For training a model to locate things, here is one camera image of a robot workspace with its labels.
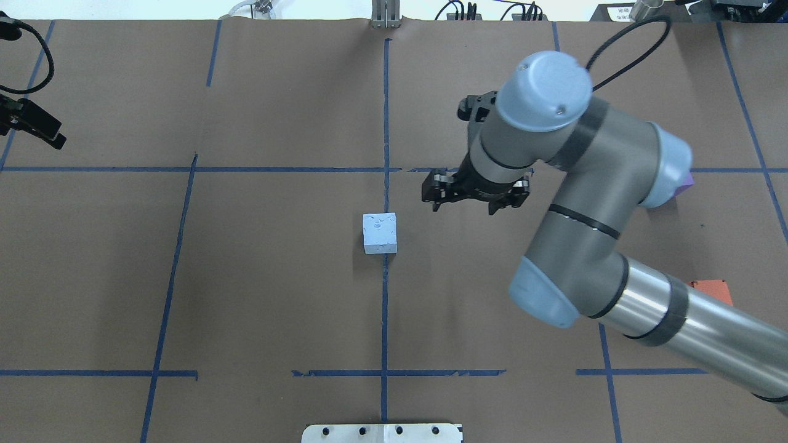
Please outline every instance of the light blue joint cap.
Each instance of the light blue joint cap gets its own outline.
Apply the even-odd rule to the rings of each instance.
[[[649,195],[641,202],[642,207],[658,207],[667,202],[684,184],[692,167],[692,150],[686,141],[649,122],[656,129],[660,140],[660,168]]]
[[[496,108],[522,131],[555,131],[583,115],[592,89],[588,71],[572,56],[543,50],[520,62],[498,91]]]
[[[572,326],[580,316],[567,296],[527,257],[520,261],[509,296],[525,312],[559,328]]]

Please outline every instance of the cable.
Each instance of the cable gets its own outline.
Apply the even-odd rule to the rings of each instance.
[[[597,86],[594,86],[593,87],[594,91],[596,91],[600,87],[603,87],[604,85],[612,82],[613,80],[618,78],[621,74],[624,74],[626,71],[629,71],[635,65],[637,65],[641,61],[644,61],[646,57],[651,55],[651,53],[656,50],[656,48],[660,47],[662,42],[664,42],[665,39],[667,38],[667,34],[669,34],[670,31],[671,31],[672,20],[671,20],[670,17],[665,16],[665,15],[654,16],[654,17],[651,17],[651,18],[647,18],[647,19],[645,19],[643,21],[638,21],[637,23],[632,23],[631,25],[627,26],[626,28],[622,29],[621,31],[616,32],[614,36],[612,36],[611,38],[608,39],[608,41],[602,43],[602,46],[600,46],[599,49],[597,49],[597,51],[593,53],[593,55],[589,59],[589,62],[585,64],[585,68],[587,70],[589,70],[589,71],[591,70],[591,66],[594,64],[594,62],[597,60],[597,58],[602,54],[602,52],[604,50],[606,50],[610,45],[615,43],[616,40],[618,40],[621,37],[625,36],[626,34],[632,32],[633,30],[635,30],[637,28],[640,28],[641,26],[643,26],[645,24],[654,23],[654,22],[657,22],[657,21],[661,21],[661,22],[665,23],[665,30],[662,32],[662,36],[660,37],[660,39],[658,39],[656,41],[656,43],[654,43],[649,48],[649,50],[644,52],[643,55],[641,55],[640,57],[636,58],[635,61],[631,62],[629,65],[624,66],[617,73],[615,73],[615,74],[609,76],[608,78],[602,80]]]
[[[230,12],[228,12],[227,15],[232,16],[234,13],[238,12],[238,9],[241,9],[244,6],[252,6],[256,1],[257,0],[243,0],[241,3],[230,8]]]
[[[457,8],[457,3],[459,3],[459,7],[462,8],[462,12],[460,12],[459,9]],[[440,18],[440,14],[443,13],[444,10],[446,10],[446,8],[448,8],[449,5],[454,5],[454,10],[455,10],[455,12],[454,12],[454,19],[455,20],[460,20],[460,17],[465,15],[465,5],[463,5],[463,3],[461,1],[459,1],[459,0],[449,0],[448,2],[446,2],[446,4],[444,5],[443,8],[440,8],[440,11],[438,11],[438,14],[435,16],[435,20]]]
[[[504,15],[500,16],[500,20],[498,20],[498,21],[504,21],[504,18],[506,18],[506,14],[508,14],[509,11],[511,11],[511,9],[516,7],[516,6],[522,7],[522,15],[521,15],[521,17],[525,17],[526,16],[526,5],[524,3],[515,3],[514,5],[509,6],[508,9],[506,9],[506,11],[504,11]]]
[[[542,17],[545,15],[545,12],[542,10],[541,6],[537,5],[536,2],[531,3],[521,3],[521,2],[507,2],[506,0],[496,0],[497,2],[502,3],[511,3],[506,11],[504,11],[504,15],[500,16],[498,21],[503,21],[506,18],[506,14],[511,11],[512,8],[515,6],[520,6],[522,8],[522,13],[520,14],[520,21],[538,21],[541,20]]]
[[[5,87],[0,84],[0,91],[10,92],[11,94],[32,94],[33,92],[41,91],[45,86],[52,81],[52,77],[54,77],[54,61],[52,60],[52,53],[49,51],[49,47],[46,45],[46,41],[44,41],[41,34],[38,33],[32,26],[23,21],[14,20],[14,25],[17,26],[19,29],[24,29],[27,32],[35,35],[39,43],[41,43],[41,48],[46,55],[46,63],[49,65],[49,71],[46,73],[46,78],[39,84],[35,85],[34,87],[29,87],[28,89],[11,89],[10,87]]]

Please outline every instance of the label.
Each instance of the label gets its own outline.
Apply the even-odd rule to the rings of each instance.
[[[630,22],[630,12],[632,11],[632,6],[621,6],[615,8],[608,8],[608,16],[610,16],[610,20],[613,21],[623,21],[623,22]]]

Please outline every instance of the orange block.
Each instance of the orange block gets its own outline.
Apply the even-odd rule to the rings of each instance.
[[[689,284],[698,291],[705,292],[717,300],[734,305],[734,301],[730,298],[730,290],[728,284],[724,280],[696,280]]]

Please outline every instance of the white wall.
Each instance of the white wall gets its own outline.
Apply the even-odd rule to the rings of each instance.
[[[238,2],[240,0],[0,0],[0,10],[22,20],[188,20],[219,18]],[[476,3],[485,20],[498,20],[509,6],[494,0],[478,0]],[[595,0],[544,0],[537,3],[551,20],[586,21],[597,6]],[[284,19],[369,18],[372,13],[370,0],[273,0],[273,4],[277,18]],[[401,0],[400,4],[404,16],[432,20],[445,0]],[[450,6],[446,10],[454,11],[454,8]],[[238,15],[248,16],[248,8]]]

